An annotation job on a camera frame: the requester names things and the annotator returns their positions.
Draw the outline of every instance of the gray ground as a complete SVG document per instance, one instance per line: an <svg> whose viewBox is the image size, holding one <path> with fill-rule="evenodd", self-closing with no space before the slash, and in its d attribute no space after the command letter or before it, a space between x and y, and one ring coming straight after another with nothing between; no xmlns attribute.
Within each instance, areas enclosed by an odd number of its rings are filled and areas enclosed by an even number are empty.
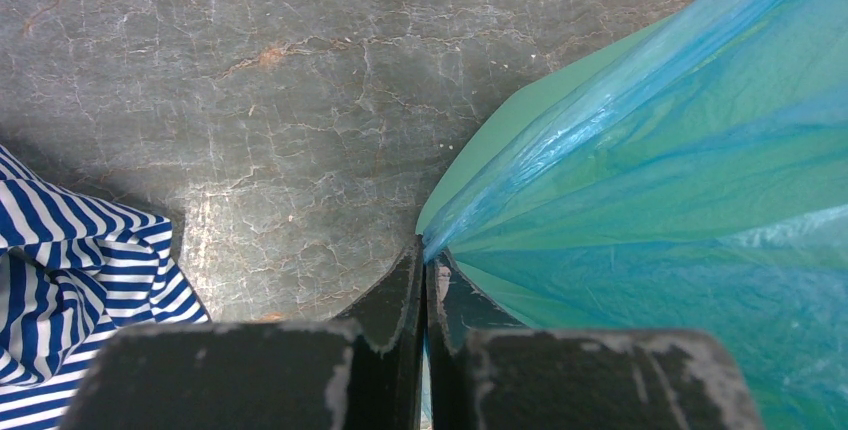
<svg viewBox="0 0 848 430"><path fill-rule="evenodd" d="M0 143L174 219L213 318L324 318L513 91L690 1L0 0Z"/></svg>

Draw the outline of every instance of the blue and white striped fabric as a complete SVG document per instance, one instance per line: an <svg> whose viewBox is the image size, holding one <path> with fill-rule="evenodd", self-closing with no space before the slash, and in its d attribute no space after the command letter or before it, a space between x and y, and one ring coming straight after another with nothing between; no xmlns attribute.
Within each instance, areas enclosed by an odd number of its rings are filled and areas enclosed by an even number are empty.
<svg viewBox="0 0 848 430"><path fill-rule="evenodd" d="M51 185L0 146L0 429L55 428L118 328L204 322L171 223Z"/></svg>

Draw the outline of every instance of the crack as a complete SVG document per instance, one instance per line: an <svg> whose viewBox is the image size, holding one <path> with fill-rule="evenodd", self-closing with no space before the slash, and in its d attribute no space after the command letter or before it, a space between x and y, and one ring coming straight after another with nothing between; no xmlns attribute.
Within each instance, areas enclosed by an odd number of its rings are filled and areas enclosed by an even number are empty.
<svg viewBox="0 0 848 430"><path fill-rule="evenodd" d="M52 4L48 5L47 7L42 8L41 10L35 12L32 16L27 18L26 21L24 22L24 28L23 28L23 32L22 32L23 35L24 36L29 35L30 32L32 31L32 28L35 26L35 21L38 19L38 17L49 12L50 10L53 10L56 7L58 7L60 3L62 3L62 0L54 0Z"/></svg>
<svg viewBox="0 0 848 430"><path fill-rule="evenodd" d="M260 67L262 69L267 70L272 67L275 67L278 63L280 63L281 60L290 55L314 55L317 53L327 53L331 50L346 50L354 46L352 42L350 42L348 39L345 39L345 41L326 40L332 45L332 48L329 50L315 51L310 50L308 48L303 48L309 43L309 40L313 38L323 40L318 37L309 37L300 42L270 45L264 50L262 50L259 55L255 57L245 58L242 61L236 63L235 65L231 65L227 70L224 71L224 73L215 78L215 80L223 80L232 75L234 72L245 68Z"/></svg>

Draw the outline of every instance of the teal plastic sheet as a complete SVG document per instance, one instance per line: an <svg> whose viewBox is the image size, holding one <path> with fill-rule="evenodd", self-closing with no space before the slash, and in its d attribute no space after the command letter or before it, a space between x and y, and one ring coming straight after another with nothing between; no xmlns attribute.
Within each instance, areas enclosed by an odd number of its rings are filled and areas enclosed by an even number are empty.
<svg viewBox="0 0 848 430"><path fill-rule="evenodd" d="M848 427L848 0L697 0L424 235L528 324L701 328L769 428Z"/></svg>

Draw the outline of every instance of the blue plastic bag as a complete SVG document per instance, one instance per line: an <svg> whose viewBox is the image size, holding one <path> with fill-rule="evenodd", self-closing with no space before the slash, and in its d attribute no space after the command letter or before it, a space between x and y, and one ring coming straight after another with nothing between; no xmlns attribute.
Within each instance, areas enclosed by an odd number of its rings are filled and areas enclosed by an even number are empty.
<svg viewBox="0 0 848 430"><path fill-rule="evenodd" d="M770 428L843 428L848 0L696 1L522 130L425 243L536 326L710 331Z"/></svg>

